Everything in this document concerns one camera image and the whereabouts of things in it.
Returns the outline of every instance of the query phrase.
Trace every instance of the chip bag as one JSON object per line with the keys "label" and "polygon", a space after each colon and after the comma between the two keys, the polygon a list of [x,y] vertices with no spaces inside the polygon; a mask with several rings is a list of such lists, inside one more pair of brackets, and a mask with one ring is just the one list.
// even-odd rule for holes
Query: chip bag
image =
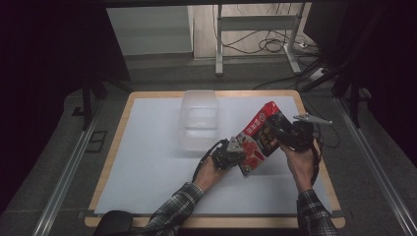
{"label": "chip bag", "polygon": [[279,141],[274,130],[291,126],[278,106],[270,101],[262,107],[248,126],[236,136],[246,158],[239,163],[244,176],[254,171],[277,148]]}

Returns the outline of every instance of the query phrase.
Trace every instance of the dark wall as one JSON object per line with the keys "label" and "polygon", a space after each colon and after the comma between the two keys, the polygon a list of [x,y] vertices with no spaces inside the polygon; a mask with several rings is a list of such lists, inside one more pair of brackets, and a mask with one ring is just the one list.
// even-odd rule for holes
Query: dark wall
{"label": "dark wall", "polygon": [[65,97],[90,80],[129,80],[106,11],[82,4],[0,3],[0,209],[37,161]]}
{"label": "dark wall", "polygon": [[358,62],[369,109],[417,166],[417,4],[391,1]]}

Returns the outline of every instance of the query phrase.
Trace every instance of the black wire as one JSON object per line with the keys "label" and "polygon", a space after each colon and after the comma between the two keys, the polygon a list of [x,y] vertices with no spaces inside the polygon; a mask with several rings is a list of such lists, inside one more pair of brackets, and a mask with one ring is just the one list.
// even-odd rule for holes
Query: black wire
{"label": "black wire", "polygon": [[[309,99],[306,97],[306,96],[303,96],[303,98],[304,98],[304,100],[309,104],[309,107],[311,108],[311,109],[313,109],[314,110],[314,113],[312,113],[311,111],[308,111],[308,109],[306,108],[306,111],[309,113],[309,114],[313,114],[313,115],[316,115],[316,116],[318,116],[318,117],[320,117],[320,118],[322,118],[322,119],[324,119],[324,120],[327,120],[325,117],[323,117],[323,115],[321,115],[316,109],[315,109],[315,107],[314,107],[314,105],[309,101]],[[336,135],[336,137],[337,137],[337,140],[336,140],[336,142],[335,142],[335,144],[334,145],[328,145],[328,144],[326,144],[326,142],[325,142],[325,137],[324,136],[322,136],[322,129],[321,129],[321,126],[319,125],[319,124],[317,124],[317,127],[318,127],[318,130],[319,130],[319,133],[320,133],[320,136],[323,138],[323,146],[324,147],[328,147],[328,148],[338,148],[338,146],[340,145],[340,142],[341,142],[341,139],[340,139],[340,135],[339,135],[339,133],[336,131],[336,129],[332,126],[332,125],[330,125],[330,128],[333,130],[333,132],[335,133],[335,135]]]}
{"label": "black wire", "polygon": [[219,144],[225,144],[226,140],[220,140],[217,143],[215,143],[215,145],[213,147],[211,147],[208,152],[206,152],[206,154],[203,156],[203,158],[200,160],[199,164],[196,167],[196,170],[194,171],[193,174],[193,182],[196,180],[197,175],[199,174],[200,169],[202,168],[203,163],[206,161],[207,158],[209,158],[209,156],[211,155],[212,151],[219,145]]}

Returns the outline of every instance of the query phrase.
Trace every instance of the gray carpet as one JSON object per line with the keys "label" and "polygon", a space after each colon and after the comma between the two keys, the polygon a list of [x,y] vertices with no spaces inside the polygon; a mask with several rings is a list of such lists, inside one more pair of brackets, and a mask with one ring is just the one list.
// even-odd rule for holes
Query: gray carpet
{"label": "gray carpet", "polygon": [[[225,63],[222,77],[215,76],[212,60],[170,61],[159,64],[149,62],[142,65],[130,61],[128,65],[131,82],[123,82],[122,85],[105,83],[108,96],[103,100],[95,125],[96,140],[91,140],[87,146],[49,235],[92,235],[93,228],[85,226],[84,216],[88,214],[89,202],[129,95],[125,88],[252,89],[265,82],[293,76],[289,65],[282,58],[229,60]],[[293,84],[293,80],[285,80],[260,89],[292,89]],[[302,93],[302,97],[306,108],[313,115],[332,120],[334,124],[333,128],[322,126],[321,132],[325,143],[324,162],[346,219],[345,227],[339,230],[340,235],[404,235],[362,152],[353,141],[334,98],[329,93],[331,85],[332,82],[327,82],[311,92]],[[48,146],[20,191],[1,215],[1,235],[32,234],[80,137],[84,120],[81,116],[73,116],[76,107],[82,107],[80,91],[67,97],[64,114]],[[384,166],[389,179],[412,214],[417,215],[417,188],[413,181],[410,181],[417,179],[415,167],[373,118],[365,102],[360,104],[359,119],[361,130]],[[104,141],[97,142],[104,134]],[[180,231],[180,235],[271,234],[298,235],[298,232],[267,229]]]}

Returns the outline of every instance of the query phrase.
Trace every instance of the clear plastic container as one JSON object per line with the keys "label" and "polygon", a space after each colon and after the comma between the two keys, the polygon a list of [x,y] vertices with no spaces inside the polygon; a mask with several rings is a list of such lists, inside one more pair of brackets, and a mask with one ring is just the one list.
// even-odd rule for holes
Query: clear plastic container
{"label": "clear plastic container", "polygon": [[184,92],[179,138],[184,150],[207,151],[218,142],[218,100],[213,90]]}

